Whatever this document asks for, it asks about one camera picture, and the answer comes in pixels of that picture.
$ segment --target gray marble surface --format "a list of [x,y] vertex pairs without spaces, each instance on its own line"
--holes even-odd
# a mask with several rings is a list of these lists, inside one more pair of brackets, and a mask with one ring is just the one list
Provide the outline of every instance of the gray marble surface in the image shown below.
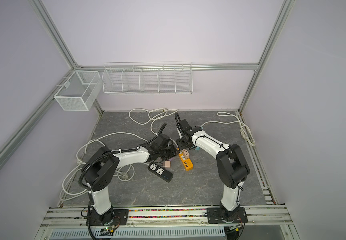
[[[200,126],[207,121],[234,121],[233,117],[219,117],[214,111],[183,111],[179,112],[181,119],[186,119],[190,125]],[[132,118],[138,122],[146,122],[146,112],[132,112]],[[166,122],[168,125],[163,133],[176,140],[178,133],[175,126],[174,115],[157,120],[153,124],[153,130],[158,131],[160,126]],[[254,174],[253,164],[250,158],[245,140],[240,135],[239,125],[208,123],[204,125],[204,131],[217,140],[241,146],[250,167],[251,174],[247,177],[241,192],[240,202],[242,205],[266,204],[265,197],[259,184],[257,175]],[[150,131],[150,123],[139,125],[133,122],[127,112],[105,112],[99,121],[93,138],[99,138],[112,132],[131,132],[145,139],[154,137]],[[127,134],[116,134],[101,140],[110,149],[126,149],[136,147],[143,141],[137,137]],[[84,161],[97,151],[101,146],[99,143],[90,144]],[[165,182],[147,170],[147,165],[134,164],[135,175],[132,180],[122,182],[113,177],[109,184],[110,200],[113,206],[131,205],[218,205],[223,194],[223,183],[218,177],[217,163],[215,159],[204,150],[190,151],[190,159],[194,165],[190,171],[185,171],[184,166],[176,156],[171,160],[173,179],[170,183]],[[77,183],[80,173],[73,180],[70,191],[81,191]],[[88,195],[77,197],[65,202],[68,205],[87,205]]]

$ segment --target power socket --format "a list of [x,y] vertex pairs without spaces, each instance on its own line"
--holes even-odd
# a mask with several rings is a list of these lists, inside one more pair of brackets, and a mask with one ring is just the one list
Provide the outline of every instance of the power socket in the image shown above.
[[148,169],[149,169],[149,171],[156,174],[157,176],[159,176],[160,178],[164,179],[167,182],[170,182],[170,180],[172,180],[172,178],[173,178],[173,174],[171,172],[169,172],[166,169],[163,169],[162,167],[157,166],[154,163],[151,163],[148,166]]

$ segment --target white power socket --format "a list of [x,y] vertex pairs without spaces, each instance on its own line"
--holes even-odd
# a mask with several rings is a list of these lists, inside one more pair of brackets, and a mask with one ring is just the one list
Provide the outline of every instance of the white power socket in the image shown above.
[[161,175],[163,171],[164,171],[164,170],[163,170],[161,167],[159,167],[159,168],[157,169],[156,173],[158,173],[159,175]]
[[152,164],[152,165],[151,165],[149,168],[150,168],[151,170],[153,170],[153,171],[154,171],[154,170],[156,170],[157,165],[153,163],[153,164]]

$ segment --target white mesh basket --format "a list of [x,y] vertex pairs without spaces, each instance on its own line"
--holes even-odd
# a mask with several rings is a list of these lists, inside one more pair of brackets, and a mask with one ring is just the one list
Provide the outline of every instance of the white mesh basket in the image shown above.
[[163,94],[193,91],[190,63],[180,65],[134,65],[105,63],[103,91],[107,94]]
[[99,94],[102,79],[98,71],[76,70],[55,94],[65,111],[89,111]]

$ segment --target power strip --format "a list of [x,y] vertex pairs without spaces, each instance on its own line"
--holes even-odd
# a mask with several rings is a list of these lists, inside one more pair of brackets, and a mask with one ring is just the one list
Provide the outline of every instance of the power strip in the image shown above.
[[170,180],[172,180],[173,178],[173,174],[171,172],[169,172],[166,169],[163,169],[162,167],[157,166],[155,163],[149,164],[148,169],[149,171],[156,174],[157,176],[159,176],[167,182],[170,182]]
[[186,171],[192,170],[193,169],[193,163],[192,161],[190,161],[190,158],[185,159],[184,154],[183,153],[179,153],[178,154],[181,158],[182,164],[184,165],[184,168]]

